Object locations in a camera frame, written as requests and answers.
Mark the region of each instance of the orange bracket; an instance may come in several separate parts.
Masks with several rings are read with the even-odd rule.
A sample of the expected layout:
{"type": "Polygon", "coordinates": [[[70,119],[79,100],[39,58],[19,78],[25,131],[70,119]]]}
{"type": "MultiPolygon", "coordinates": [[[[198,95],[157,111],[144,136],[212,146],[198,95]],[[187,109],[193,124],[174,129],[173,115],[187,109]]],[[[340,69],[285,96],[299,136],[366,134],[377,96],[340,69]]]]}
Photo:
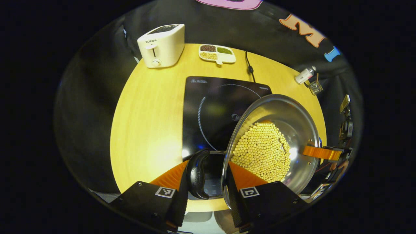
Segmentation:
{"type": "Polygon", "coordinates": [[[305,149],[303,150],[303,155],[320,158],[320,159],[334,160],[334,161],[339,160],[341,153],[342,151],[318,148],[318,147],[313,147],[309,145],[305,146],[305,149]]]}
{"type": "Polygon", "coordinates": [[[182,162],[181,164],[176,165],[172,169],[163,173],[161,176],[154,179],[150,184],[158,185],[161,187],[176,189],[179,191],[181,186],[182,174],[185,171],[186,165],[189,160],[182,162]]]}
{"type": "Polygon", "coordinates": [[[233,162],[229,162],[228,165],[230,166],[231,172],[233,174],[237,191],[248,187],[255,187],[262,184],[267,184],[267,181],[263,180],[262,178],[251,173],[245,168],[238,166],[233,162]]]}

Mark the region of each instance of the black induction cooker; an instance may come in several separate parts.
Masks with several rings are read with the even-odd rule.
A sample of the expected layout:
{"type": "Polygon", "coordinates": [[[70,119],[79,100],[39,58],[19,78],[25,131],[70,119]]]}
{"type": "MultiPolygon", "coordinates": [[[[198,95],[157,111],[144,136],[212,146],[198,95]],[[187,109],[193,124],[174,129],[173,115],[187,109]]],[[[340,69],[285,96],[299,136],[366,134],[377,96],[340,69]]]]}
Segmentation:
{"type": "MultiPolygon", "coordinates": [[[[255,100],[269,94],[270,87],[259,83],[188,77],[183,100],[182,159],[189,159],[201,149],[227,150],[240,117],[255,100]]],[[[223,162],[221,154],[212,154],[205,160],[204,191],[210,197],[221,197],[223,162]]],[[[188,198],[197,200],[191,194],[188,198]]]]}

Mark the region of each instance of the pink letter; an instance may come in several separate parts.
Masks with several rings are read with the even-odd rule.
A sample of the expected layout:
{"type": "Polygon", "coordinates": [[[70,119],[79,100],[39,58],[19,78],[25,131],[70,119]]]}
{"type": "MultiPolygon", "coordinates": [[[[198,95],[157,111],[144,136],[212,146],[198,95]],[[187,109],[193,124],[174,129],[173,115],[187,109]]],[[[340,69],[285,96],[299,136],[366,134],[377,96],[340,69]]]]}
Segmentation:
{"type": "Polygon", "coordinates": [[[198,2],[236,10],[254,10],[260,6],[263,0],[241,0],[240,2],[230,0],[197,0],[198,2]]]}

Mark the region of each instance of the power cord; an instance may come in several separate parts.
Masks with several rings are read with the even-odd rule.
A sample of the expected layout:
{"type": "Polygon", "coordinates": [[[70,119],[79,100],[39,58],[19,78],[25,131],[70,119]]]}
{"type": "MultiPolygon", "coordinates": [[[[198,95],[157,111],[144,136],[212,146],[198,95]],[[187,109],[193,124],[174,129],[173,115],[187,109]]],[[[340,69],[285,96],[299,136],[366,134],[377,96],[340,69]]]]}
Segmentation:
{"type": "Polygon", "coordinates": [[[252,66],[250,66],[250,62],[248,61],[248,58],[247,58],[247,51],[246,51],[246,50],[244,50],[244,52],[245,52],[245,60],[246,60],[246,61],[247,61],[247,63],[248,63],[248,71],[249,71],[249,73],[251,73],[251,75],[253,76],[253,81],[254,81],[254,83],[256,83],[256,79],[254,78],[254,74],[253,74],[254,69],[253,69],[253,67],[252,67],[252,66]]]}

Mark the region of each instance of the white toaster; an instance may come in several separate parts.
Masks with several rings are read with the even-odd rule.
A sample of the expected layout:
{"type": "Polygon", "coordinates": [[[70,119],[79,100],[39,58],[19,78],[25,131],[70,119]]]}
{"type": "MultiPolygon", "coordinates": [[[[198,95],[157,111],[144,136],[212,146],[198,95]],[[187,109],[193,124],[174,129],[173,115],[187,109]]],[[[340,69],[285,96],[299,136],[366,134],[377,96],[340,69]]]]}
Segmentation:
{"type": "Polygon", "coordinates": [[[185,25],[160,26],[137,39],[141,56],[149,68],[170,67],[185,46],[185,25]]]}

